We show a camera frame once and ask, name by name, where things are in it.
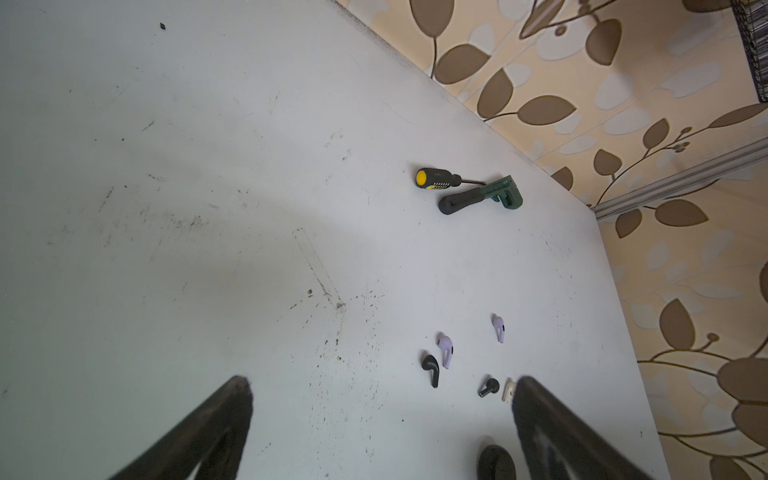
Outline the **black earbud right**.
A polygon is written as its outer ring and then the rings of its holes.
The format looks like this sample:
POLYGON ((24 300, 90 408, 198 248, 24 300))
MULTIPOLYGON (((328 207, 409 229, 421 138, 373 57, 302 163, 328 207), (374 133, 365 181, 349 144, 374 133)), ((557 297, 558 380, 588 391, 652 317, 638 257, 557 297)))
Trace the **black earbud right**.
POLYGON ((478 391, 478 396, 484 398, 487 395, 495 394, 500 390, 500 382, 496 378, 488 378, 482 388, 478 391))

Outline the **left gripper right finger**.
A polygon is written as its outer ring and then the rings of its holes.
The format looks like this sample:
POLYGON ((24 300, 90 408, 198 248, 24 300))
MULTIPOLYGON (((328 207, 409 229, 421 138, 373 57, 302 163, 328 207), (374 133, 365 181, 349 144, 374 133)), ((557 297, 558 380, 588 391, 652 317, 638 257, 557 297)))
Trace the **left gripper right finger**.
POLYGON ((512 412, 533 479, 647 479, 531 376, 517 381, 512 412))

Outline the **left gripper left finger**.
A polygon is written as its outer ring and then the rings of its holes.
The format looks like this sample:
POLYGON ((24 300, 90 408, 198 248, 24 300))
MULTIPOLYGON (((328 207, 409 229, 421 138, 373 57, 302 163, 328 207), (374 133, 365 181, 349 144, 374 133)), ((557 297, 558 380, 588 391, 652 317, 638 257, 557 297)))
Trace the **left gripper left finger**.
POLYGON ((233 376, 115 479, 234 479, 253 414, 248 380, 233 376))

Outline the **black earbud left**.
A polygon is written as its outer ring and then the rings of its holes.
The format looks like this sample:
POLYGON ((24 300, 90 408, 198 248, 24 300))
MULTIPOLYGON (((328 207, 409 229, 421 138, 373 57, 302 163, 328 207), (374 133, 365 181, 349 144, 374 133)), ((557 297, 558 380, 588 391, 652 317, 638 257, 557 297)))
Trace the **black earbud left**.
POLYGON ((421 368, 430 374, 430 384, 437 389, 440 376, 440 365, 437 359, 431 354, 425 355, 421 360, 421 368))

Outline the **black earbud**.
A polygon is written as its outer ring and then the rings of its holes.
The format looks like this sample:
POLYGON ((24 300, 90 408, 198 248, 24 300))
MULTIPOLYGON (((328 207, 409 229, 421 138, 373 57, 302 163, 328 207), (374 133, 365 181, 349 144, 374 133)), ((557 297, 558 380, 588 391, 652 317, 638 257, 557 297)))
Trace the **black earbud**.
POLYGON ((495 394, 500 390, 500 382, 496 378, 488 378, 482 388, 478 391, 478 396, 484 398, 487 395, 495 394))
POLYGON ((425 355, 421 360, 421 368, 430 374, 430 384, 437 389, 440 376, 440 365, 437 359, 431 354, 425 355))

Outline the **black yellow screwdriver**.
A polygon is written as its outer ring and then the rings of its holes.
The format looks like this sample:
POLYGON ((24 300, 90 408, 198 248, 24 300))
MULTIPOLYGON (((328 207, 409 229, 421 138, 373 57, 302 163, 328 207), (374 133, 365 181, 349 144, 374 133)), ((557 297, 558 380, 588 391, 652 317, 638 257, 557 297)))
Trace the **black yellow screwdriver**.
POLYGON ((459 187, 463 184, 485 185, 485 182, 464 179, 458 174, 437 168, 419 169, 415 175, 415 183, 419 188, 426 190, 443 190, 459 187))

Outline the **cream earbud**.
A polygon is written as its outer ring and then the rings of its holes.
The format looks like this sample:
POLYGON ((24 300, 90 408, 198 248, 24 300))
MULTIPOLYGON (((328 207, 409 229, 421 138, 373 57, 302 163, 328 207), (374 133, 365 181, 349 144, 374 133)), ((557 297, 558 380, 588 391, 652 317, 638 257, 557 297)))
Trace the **cream earbud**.
POLYGON ((505 403, 510 403, 512 401, 512 398, 514 396, 514 392, 516 389, 517 383, 512 380, 508 379, 507 382, 504 385, 504 389, 502 392, 502 401, 505 403))

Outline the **purple earbud right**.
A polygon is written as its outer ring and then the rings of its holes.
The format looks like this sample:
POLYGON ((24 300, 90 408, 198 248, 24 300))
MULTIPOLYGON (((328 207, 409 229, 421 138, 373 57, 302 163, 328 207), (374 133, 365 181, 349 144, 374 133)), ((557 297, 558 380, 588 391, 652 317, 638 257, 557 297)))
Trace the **purple earbud right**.
POLYGON ((493 325, 495 333, 496 333, 497 341, 499 343, 503 344, 504 341, 505 341, 505 323, 504 323, 504 319, 502 317, 498 316, 498 315, 493 315, 491 322, 492 322, 492 325, 493 325))

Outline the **green pipe wrench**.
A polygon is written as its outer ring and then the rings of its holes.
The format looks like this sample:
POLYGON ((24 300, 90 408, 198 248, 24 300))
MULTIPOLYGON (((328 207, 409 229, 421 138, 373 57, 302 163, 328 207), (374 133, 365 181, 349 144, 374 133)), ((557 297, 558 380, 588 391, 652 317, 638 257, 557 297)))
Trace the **green pipe wrench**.
POLYGON ((488 199, 500 203, 509 210, 516 210, 523 205, 523 197, 517 185, 511 176, 506 176, 487 185, 446 195, 439 200, 438 209, 444 215, 451 215, 488 199))

